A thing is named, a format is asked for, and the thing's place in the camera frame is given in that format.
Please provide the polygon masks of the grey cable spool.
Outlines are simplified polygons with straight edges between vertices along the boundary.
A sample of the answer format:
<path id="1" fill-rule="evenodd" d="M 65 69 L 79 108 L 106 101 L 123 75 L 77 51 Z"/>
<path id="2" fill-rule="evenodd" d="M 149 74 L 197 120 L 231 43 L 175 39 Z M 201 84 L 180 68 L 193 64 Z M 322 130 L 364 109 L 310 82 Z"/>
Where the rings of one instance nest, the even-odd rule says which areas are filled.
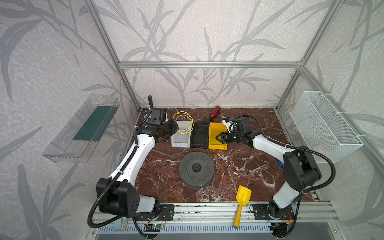
<path id="1" fill-rule="evenodd" d="M 199 190 L 213 181 L 215 164 L 209 155 L 203 152 L 191 152 L 181 160 L 179 172 L 188 188 Z"/>

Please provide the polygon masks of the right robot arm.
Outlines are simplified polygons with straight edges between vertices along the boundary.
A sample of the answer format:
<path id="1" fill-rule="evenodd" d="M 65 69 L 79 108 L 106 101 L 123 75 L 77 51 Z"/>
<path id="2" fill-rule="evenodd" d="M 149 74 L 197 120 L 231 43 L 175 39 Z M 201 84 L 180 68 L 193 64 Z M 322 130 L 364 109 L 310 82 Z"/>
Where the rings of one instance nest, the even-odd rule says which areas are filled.
<path id="1" fill-rule="evenodd" d="M 260 122 L 252 116 L 242 116 L 237 119 L 226 118 L 222 124 L 226 126 L 227 130 L 216 136 L 216 140 L 220 143 L 242 143 L 274 157 L 283 167 L 286 181 L 280 190 L 270 198 L 267 208 L 268 214 L 273 219 L 279 219 L 292 204 L 297 203 L 306 193 L 322 189 L 335 179 L 336 168 L 328 157 L 310 150 L 306 146 L 296 147 L 272 139 L 265 134 Z M 325 160 L 331 169 L 330 177 L 318 186 L 315 184 L 322 178 L 322 173 L 314 156 Z"/>

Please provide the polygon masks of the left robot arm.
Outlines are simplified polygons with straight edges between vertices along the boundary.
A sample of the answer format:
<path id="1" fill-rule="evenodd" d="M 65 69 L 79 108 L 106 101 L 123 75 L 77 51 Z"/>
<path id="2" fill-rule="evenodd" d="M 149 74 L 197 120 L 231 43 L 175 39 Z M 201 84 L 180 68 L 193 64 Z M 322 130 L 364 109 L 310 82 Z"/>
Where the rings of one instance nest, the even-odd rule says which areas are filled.
<path id="1" fill-rule="evenodd" d="M 90 228 L 104 227 L 120 218 L 144 214 L 155 217 L 160 213 L 159 201 L 136 192 L 138 173 L 150 151 L 159 140 L 168 139 L 178 131 L 167 110 L 150 108 L 147 120 L 135 127 L 134 142 L 119 166 L 108 178 L 97 182 L 97 200 L 91 207 L 87 223 Z"/>

